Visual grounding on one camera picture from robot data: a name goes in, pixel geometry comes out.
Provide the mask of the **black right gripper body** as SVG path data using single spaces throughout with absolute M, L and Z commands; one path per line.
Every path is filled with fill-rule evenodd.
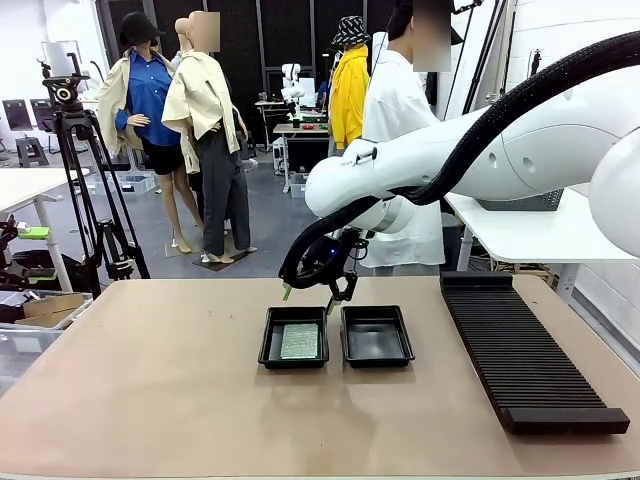
M 312 283 L 331 283 L 340 278 L 358 242 L 357 231 L 342 231 L 337 238 L 323 235 L 302 258 L 300 275 Z

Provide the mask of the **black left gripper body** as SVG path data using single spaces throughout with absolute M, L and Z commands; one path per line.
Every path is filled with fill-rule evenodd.
M 23 291 L 28 286 L 26 269 L 13 261 L 9 243 L 18 237 L 17 222 L 13 216 L 1 219 L 1 289 Z

